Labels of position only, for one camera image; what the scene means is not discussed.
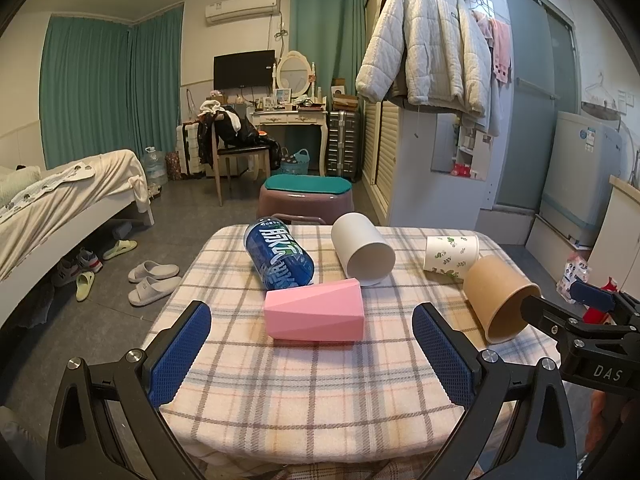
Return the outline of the white puffer jacket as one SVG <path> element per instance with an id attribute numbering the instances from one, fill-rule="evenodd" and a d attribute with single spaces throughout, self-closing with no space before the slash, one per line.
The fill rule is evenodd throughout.
<path id="1" fill-rule="evenodd" d="M 386 0 L 356 90 L 370 102 L 399 96 L 483 118 L 490 73 L 488 44 L 464 0 Z"/>

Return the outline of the white air conditioner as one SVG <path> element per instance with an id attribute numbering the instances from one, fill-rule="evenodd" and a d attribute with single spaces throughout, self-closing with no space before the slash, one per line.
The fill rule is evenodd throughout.
<path id="1" fill-rule="evenodd" d="M 281 0 L 224 0 L 206 6 L 207 25 L 265 18 L 280 13 Z"/>

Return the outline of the wooden chair with clothes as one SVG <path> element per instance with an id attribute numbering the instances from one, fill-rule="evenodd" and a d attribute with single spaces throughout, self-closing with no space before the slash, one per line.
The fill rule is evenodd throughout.
<path id="1" fill-rule="evenodd" d="M 266 178 L 271 176 L 271 152 L 274 144 L 268 134 L 257 130 L 246 118 L 216 99 L 208 99 L 198 113 L 198 154 L 201 162 L 213 169 L 218 204 L 224 204 L 220 166 L 226 167 L 231 181 L 232 158 L 257 158 L 258 169 Z"/>

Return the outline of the white leaf-print paper cup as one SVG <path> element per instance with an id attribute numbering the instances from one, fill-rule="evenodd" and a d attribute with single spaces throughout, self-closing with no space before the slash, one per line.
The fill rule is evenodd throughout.
<path id="1" fill-rule="evenodd" d="M 423 269 L 464 281 L 478 258 L 480 241 L 475 235 L 431 235 L 426 238 Z"/>

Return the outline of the bed with beige sheet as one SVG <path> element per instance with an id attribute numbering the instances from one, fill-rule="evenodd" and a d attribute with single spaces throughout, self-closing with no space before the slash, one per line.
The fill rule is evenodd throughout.
<path id="1" fill-rule="evenodd" d="M 154 223 L 134 152 L 119 150 L 54 168 L 1 208 L 1 319 L 76 245 L 130 205 Z"/>

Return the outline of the black suitcase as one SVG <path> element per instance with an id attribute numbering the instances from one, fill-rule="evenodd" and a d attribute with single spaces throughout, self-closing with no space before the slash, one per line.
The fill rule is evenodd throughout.
<path id="1" fill-rule="evenodd" d="M 326 174 L 355 182 L 360 176 L 361 125 L 359 112 L 329 112 Z"/>

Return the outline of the white snack bag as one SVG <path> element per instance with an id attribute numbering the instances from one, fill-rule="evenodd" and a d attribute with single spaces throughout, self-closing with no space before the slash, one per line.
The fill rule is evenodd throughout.
<path id="1" fill-rule="evenodd" d="M 570 296 L 570 286 L 574 281 L 579 280 L 587 283 L 590 274 L 588 262 L 578 254 L 570 256 L 566 260 L 561 278 L 556 283 L 556 291 L 569 304 L 574 304 L 575 300 Z"/>

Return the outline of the white cylindrical cup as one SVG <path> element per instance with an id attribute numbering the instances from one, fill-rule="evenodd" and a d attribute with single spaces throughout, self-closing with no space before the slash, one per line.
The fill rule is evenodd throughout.
<path id="1" fill-rule="evenodd" d="M 392 273 L 395 252 L 364 214 L 342 214 L 333 223 L 331 240 L 346 278 L 356 278 L 361 286 L 373 286 Z"/>

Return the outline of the blue drink can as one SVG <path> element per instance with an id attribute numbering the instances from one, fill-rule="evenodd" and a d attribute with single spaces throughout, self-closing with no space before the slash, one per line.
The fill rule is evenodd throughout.
<path id="1" fill-rule="evenodd" d="M 314 262 L 279 219 L 256 220 L 245 230 L 243 243 L 267 290 L 309 285 Z"/>

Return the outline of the green curtain left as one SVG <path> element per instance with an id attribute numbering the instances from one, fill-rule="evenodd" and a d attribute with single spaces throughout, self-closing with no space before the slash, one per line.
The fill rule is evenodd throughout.
<path id="1" fill-rule="evenodd" d="M 41 55 L 44 161 L 171 152 L 180 122 L 182 6 L 137 24 L 50 17 Z"/>

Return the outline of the grey slipper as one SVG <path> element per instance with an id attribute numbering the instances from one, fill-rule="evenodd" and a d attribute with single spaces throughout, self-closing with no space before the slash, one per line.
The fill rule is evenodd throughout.
<path id="1" fill-rule="evenodd" d="M 145 307 L 157 300 L 170 296 L 180 283 L 180 276 L 165 278 L 164 280 L 144 278 L 128 294 L 128 301 L 134 307 Z"/>
<path id="2" fill-rule="evenodd" d="M 132 284 L 138 284 L 145 278 L 161 281 L 166 278 L 174 278 L 179 272 L 180 268 L 176 264 L 145 260 L 129 271 L 128 281 Z"/>

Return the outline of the grey slipper back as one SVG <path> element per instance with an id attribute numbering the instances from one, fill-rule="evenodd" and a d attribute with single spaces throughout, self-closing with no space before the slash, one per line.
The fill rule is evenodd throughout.
<path id="1" fill-rule="evenodd" d="M 176 264 L 145 260 L 129 271 L 128 281 L 132 284 L 138 284 L 145 278 L 161 281 L 166 278 L 174 278 L 179 272 L 180 268 Z"/>

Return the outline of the plaid tablecloth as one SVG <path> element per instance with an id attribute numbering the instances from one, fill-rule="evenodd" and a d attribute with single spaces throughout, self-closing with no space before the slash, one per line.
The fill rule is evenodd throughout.
<path id="1" fill-rule="evenodd" d="M 226 226 L 204 244 L 154 324 L 171 326 L 194 300 L 212 312 L 206 343 L 160 410 L 177 440 L 207 477 L 415 477 L 462 411 L 413 339 L 414 307 L 434 304 L 477 348 L 485 344 L 461 285 L 423 271 L 427 232 L 382 229 L 394 270 L 363 289 L 363 340 L 341 346 L 268 336 L 244 231 Z"/>

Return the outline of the yellow-green slipper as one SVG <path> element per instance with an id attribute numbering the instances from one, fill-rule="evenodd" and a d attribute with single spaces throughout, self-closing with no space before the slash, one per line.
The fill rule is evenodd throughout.
<path id="1" fill-rule="evenodd" d="M 76 276 L 76 300 L 85 301 L 91 292 L 96 274 L 91 271 L 81 272 Z"/>

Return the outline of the brown kraft paper cup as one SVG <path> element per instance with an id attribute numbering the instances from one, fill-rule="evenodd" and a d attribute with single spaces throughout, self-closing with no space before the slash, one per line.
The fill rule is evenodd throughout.
<path id="1" fill-rule="evenodd" d="M 463 292 L 490 344 L 502 344 L 525 330 L 521 305 L 528 297 L 541 297 L 537 284 L 496 256 L 480 258 L 470 267 Z"/>

